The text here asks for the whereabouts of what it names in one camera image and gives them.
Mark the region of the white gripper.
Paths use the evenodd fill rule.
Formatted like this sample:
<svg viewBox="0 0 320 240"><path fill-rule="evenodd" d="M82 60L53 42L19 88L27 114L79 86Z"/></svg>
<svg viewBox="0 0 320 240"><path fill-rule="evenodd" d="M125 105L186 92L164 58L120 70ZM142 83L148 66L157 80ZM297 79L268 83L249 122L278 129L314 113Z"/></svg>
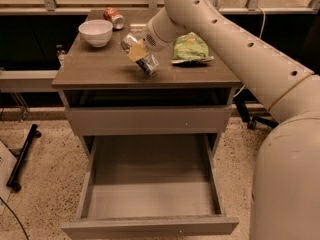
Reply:
<svg viewBox="0 0 320 240"><path fill-rule="evenodd" d="M176 38L184 35L187 29L175 23L165 8L162 8L142 30L142 39L129 49L127 56L136 62L149 54L149 50L160 51L169 46Z"/></svg>

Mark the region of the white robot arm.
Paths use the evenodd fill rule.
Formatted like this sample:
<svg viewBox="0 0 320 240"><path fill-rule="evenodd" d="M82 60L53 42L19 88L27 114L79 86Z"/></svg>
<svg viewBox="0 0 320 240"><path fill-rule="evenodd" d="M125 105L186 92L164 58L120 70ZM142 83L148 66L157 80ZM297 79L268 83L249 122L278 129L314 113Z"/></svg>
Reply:
<svg viewBox="0 0 320 240"><path fill-rule="evenodd" d="M194 32L278 125L262 143L249 240L320 240L320 76L220 14L216 0L164 0L143 28L153 51Z"/></svg>

